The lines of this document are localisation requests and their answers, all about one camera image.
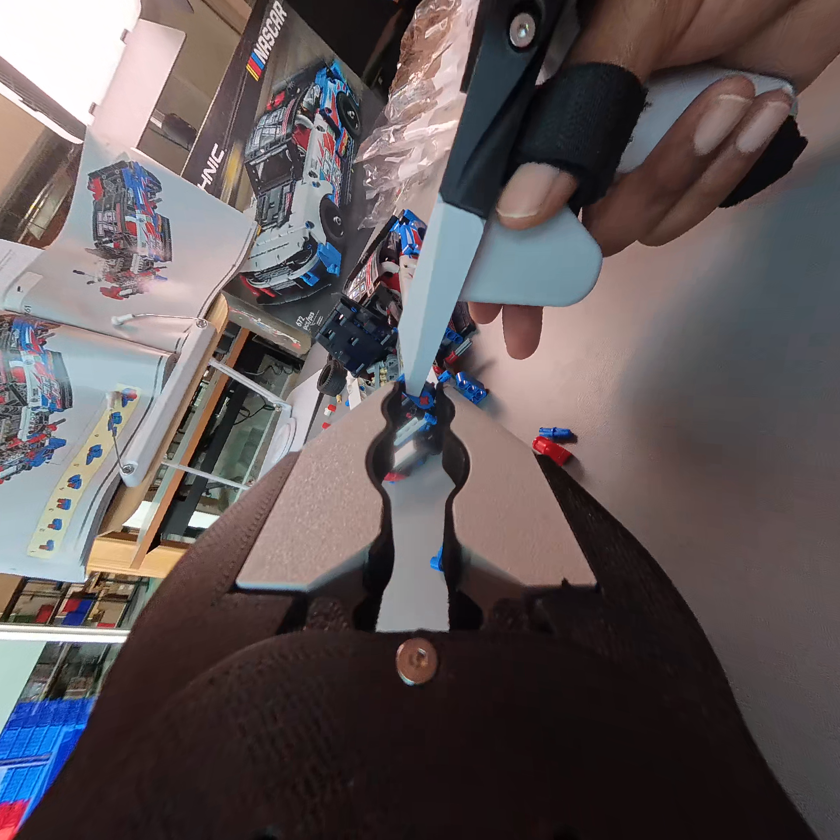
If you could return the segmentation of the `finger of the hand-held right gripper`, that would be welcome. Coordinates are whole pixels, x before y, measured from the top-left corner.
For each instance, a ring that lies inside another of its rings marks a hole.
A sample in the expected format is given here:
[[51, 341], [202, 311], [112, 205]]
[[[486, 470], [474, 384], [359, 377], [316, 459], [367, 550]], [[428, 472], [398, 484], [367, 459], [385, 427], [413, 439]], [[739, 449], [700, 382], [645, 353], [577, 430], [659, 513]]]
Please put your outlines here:
[[466, 282], [485, 221], [438, 198], [398, 325], [406, 394], [419, 396]]

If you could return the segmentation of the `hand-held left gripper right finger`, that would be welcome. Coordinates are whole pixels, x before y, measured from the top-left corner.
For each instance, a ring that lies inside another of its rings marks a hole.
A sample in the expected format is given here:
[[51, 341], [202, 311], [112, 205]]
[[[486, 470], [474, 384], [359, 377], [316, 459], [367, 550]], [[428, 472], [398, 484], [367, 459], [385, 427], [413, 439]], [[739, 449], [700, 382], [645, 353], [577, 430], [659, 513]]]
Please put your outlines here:
[[480, 610], [596, 579], [532, 448], [456, 392], [441, 395], [444, 573]]

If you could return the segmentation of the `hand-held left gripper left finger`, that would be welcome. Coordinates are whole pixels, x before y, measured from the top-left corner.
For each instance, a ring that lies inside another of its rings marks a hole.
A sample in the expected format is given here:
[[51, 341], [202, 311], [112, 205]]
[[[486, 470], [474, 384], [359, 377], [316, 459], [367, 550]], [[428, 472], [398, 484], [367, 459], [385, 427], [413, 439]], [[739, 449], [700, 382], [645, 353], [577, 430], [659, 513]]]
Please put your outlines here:
[[387, 385], [306, 444], [238, 573], [245, 592], [278, 592], [342, 603], [352, 617], [378, 617], [394, 566], [391, 502], [393, 408]]

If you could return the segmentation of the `grey desk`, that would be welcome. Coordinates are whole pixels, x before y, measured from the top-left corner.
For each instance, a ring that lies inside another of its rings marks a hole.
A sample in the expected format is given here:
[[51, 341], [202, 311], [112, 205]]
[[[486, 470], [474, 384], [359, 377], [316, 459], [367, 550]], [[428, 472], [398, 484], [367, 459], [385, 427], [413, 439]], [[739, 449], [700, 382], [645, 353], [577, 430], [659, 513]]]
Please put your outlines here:
[[791, 172], [567, 309], [475, 306], [490, 410], [577, 437], [571, 473], [662, 565], [765, 757], [838, 838], [838, 56]]

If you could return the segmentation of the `person's right hand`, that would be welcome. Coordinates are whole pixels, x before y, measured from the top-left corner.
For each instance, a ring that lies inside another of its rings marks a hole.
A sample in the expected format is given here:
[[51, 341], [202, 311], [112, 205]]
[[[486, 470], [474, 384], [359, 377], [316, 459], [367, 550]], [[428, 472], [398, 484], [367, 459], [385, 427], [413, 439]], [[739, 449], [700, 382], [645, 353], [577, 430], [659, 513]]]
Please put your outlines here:
[[[803, 91], [838, 56], [838, 1], [609, 1], [594, 4], [565, 57], [624, 67], [640, 80], [709, 62], [789, 81]], [[782, 90], [746, 77], [706, 89], [643, 165], [584, 209], [604, 257], [661, 246], [712, 214], [766, 150], [791, 111]]]

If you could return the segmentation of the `partly built toy brick car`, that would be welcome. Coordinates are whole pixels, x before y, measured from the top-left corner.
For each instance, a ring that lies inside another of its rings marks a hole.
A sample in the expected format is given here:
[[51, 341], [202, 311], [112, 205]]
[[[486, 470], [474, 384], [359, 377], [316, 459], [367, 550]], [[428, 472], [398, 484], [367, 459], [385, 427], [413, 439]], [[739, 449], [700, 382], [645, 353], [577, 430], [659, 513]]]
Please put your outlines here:
[[[350, 273], [317, 333], [316, 341], [328, 352], [329, 360], [340, 361], [348, 372], [344, 390], [350, 392], [353, 385], [360, 400], [381, 386], [404, 380], [398, 325], [426, 230], [425, 222], [412, 211], [392, 216]], [[487, 388], [463, 371], [463, 359], [476, 330], [467, 305], [457, 302], [436, 353], [430, 382], [451, 385], [470, 402], [480, 404], [487, 398]], [[413, 405], [403, 397], [392, 468], [385, 475], [391, 484], [405, 480], [442, 448], [438, 424], [418, 433], [413, 411]]]

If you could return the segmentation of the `clear plastic bag pile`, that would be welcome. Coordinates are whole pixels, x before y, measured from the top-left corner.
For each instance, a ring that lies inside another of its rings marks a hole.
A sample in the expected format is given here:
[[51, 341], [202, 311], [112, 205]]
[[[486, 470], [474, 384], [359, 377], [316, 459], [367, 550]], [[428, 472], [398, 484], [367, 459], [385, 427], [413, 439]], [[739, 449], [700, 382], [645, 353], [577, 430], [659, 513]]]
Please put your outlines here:
[[364, 215], [379, 228], [398, 211], [428, 221], [466, 95], [460, 90], [478, 1], [425, 1], [400, 43], [384, 111], [362, 143]]

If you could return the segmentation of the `white paper sheet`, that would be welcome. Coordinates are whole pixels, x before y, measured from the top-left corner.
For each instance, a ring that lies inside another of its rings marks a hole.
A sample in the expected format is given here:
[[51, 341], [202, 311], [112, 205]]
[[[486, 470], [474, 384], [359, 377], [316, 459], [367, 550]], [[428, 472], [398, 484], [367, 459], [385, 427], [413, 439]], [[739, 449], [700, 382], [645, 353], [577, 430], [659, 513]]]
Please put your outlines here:
[[318, 388], [321, 369], [300, 383], [289, 395], [291, 416], [296, 420], [296, 433], [307, 441], [319, 436], [350, 414], [350, 397], [346, 390], [337, 396], [322, 394]]

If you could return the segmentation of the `toy car packaging box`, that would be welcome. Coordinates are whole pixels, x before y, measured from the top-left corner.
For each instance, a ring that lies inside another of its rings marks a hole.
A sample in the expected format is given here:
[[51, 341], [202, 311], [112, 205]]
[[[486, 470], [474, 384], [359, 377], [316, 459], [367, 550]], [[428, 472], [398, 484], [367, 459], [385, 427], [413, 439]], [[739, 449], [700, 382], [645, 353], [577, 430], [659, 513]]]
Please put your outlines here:
[[253, 2], [182, 170], [255, 236], [225, 291], [278, 339], [319, 330], [354, 258], [356, 156], [384, 105], [368, 66], [387, 2]]

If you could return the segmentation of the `white book stand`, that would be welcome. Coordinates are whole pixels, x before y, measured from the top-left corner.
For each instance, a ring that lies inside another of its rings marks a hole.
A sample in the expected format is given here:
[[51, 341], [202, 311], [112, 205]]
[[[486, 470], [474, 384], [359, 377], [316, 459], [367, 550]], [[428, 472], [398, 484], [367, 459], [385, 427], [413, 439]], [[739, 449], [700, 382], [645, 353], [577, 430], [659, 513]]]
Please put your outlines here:
[[204, 318], [188, 318], [187, 321], [191, 328], [185, 335], [176, 355], [175, 367], [161, 393], [152, 399], [149, 412], [140, 421], [129, 442], [118, 445], [119, 473], [126, 487], [138, 487], [144, 479], [153, 478], [156, 470], [165, 462], [158, 451], [179, 415], [179, 406], [188, 401], [195, 389], [191, 385], [194, 376], [202, 375], [207, 367], [221, 372], [270, 405], [278, 416], [277, 432], [287, 428], [288, 445], [295, 436], [297, 422], [292, 415], [292, 405], [213, 357], [216, 330], [210, 321]]

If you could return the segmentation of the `wooden side table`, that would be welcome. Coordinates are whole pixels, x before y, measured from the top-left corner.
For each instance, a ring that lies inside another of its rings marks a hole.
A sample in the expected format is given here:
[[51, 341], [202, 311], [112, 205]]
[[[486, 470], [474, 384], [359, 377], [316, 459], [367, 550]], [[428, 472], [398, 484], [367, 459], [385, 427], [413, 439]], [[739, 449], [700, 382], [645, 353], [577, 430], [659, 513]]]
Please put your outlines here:
[[[216, 330], [213, 357], [228, 324], [228, 302], [220, 293], [200, 318]], [[212, 367], [195, 375], [195, 389], [179, 406], [178, 417], [170, 426], [159, 449], [164, 463], [153, 478], [137, 487], [126, 487], [122, 480], [102, 515], [99, 534], [87, 557], [87, 572], [131, 574], [162, 579], [172, 571], [190, 544], [165, 540], [160, 536], [163, 520], [175, 498], [198, 441], [222, 395], [228, 377]]]

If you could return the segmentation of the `toy car instruction booklet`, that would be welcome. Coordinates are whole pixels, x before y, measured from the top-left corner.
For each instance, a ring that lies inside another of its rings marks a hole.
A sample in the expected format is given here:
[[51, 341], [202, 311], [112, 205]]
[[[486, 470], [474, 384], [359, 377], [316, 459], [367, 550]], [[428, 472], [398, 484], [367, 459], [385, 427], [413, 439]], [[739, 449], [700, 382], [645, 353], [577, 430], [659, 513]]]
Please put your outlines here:
[[2, 241], [2, 572], [82, 581], [127, 444], [254, 225], [89, 129], [70, 210]]

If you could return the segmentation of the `shelf of blue storage bins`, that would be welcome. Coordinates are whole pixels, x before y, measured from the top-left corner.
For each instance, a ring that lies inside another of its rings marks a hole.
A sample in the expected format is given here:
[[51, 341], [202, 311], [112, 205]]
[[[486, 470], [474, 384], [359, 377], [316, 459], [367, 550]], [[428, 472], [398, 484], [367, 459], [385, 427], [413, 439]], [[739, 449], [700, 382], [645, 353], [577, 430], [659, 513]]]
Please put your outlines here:
[[14, 838], [76, 747], [150, 578], [82, 583], [2, 574], [2, 838]]

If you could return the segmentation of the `ceiling light panel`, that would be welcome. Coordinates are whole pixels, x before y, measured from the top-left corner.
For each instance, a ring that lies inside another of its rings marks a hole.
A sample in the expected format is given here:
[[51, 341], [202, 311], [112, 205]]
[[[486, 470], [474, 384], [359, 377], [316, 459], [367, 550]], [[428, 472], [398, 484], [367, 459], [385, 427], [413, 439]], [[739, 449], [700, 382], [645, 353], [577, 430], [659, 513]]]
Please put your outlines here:
[[59, 137], [74, 144], [83, 144], [87, 132], [86, 124], [59, 105], [4, 58], [1, 58], [1, 94]]

